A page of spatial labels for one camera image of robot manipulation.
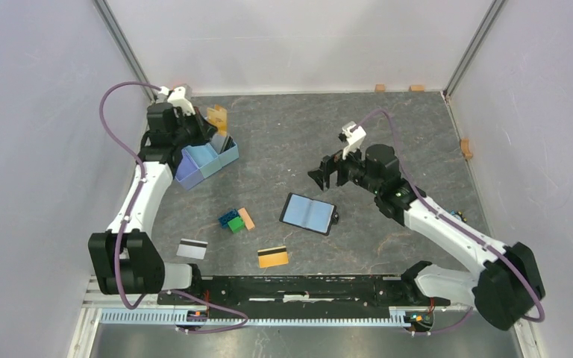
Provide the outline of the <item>gold patterned credit card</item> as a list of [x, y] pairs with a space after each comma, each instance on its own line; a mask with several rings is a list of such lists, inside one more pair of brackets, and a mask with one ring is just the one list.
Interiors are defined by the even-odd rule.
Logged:
[[228, 112], [224, 107], [218, 104], [214, 107], [208, 107], [207, 120], [210, 124], [216, 126], [220, 136], [228, 135]]

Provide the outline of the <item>black card holder wallet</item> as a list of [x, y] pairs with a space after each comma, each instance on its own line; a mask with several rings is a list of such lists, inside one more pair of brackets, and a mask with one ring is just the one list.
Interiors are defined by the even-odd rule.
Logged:
[[279, 222], [328, 236], [339, 222], [336, 205], [290, 192]]

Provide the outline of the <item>silver credit card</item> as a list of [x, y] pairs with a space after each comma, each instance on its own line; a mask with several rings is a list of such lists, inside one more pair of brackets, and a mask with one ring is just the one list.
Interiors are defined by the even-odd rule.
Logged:
[[194, 260], [203, 260], [207, 252], [208, 243], [194, 239], [181, 239], [176, 255]]

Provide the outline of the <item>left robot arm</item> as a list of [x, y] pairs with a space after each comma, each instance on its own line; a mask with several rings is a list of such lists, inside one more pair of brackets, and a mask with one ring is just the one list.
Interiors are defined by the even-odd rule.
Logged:
[[154, 294], [171, 280], [151, 240], [163, 195], [190, 146], [208, 144], [216, 134], [198, 107], [185, 113], [167, 102], [146, 112], [148, 129], [136, 154], [134, 179], [115, 219], [88, 241], [98, 287], [105, 295]]

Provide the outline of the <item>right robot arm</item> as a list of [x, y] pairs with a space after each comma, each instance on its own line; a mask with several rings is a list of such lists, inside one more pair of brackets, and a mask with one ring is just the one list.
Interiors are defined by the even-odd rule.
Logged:
[[401, 295], [410, 304], [443, 298], [477, 311], [499, 330], [522, 319], [545, 320], [546, 296], [533, 251], [521, 242], [507, 245], [442, 209], [404, 172], [395, 150], [375, 144], [366, 151], [338, 151], [322, 158], [308, 176], [320, 189], [353, 183], [374, 196], [388, 219], [417, 232], [449, 253], [464, 270], [445, 269], [421, 261], [406, 270]]

